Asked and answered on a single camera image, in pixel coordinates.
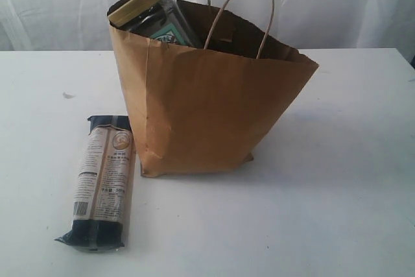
table surface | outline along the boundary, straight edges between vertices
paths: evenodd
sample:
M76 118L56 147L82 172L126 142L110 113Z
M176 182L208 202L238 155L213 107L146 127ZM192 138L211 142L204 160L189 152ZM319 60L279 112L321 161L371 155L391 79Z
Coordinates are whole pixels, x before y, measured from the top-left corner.
M395 49L303 50L320 68L255 161L141 178L128 245L71 226L93 114L125 114L112 51L0 53L2 276L415 276L415 71Z

circular logo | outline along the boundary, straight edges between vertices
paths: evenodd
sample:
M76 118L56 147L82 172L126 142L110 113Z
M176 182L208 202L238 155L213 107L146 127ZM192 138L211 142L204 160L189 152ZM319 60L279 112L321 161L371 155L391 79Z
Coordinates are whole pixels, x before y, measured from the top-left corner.
M112 139L112 146L115 149L126 149L130 145L130 136L127 133L120 132Z

paper bag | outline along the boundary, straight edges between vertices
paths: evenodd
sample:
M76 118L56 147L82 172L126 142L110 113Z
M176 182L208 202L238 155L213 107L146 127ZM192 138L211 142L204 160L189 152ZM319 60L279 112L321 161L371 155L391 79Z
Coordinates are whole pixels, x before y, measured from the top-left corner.
M178 5L205 42L219 9ZM238 167L318 67L271 36L255 59L265 33L228 11L208 49L110 33L143 176Z

dark packaged item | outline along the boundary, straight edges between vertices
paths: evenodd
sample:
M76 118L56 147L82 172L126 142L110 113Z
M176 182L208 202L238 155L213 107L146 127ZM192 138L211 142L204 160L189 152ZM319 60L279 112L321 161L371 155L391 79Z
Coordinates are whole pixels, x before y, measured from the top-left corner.
M91 116L74 197L72 229L55 240L85 251L123 247L133 136L127 116Z
M176 0L121 0L108 11L118 29L161 42L201 48Z

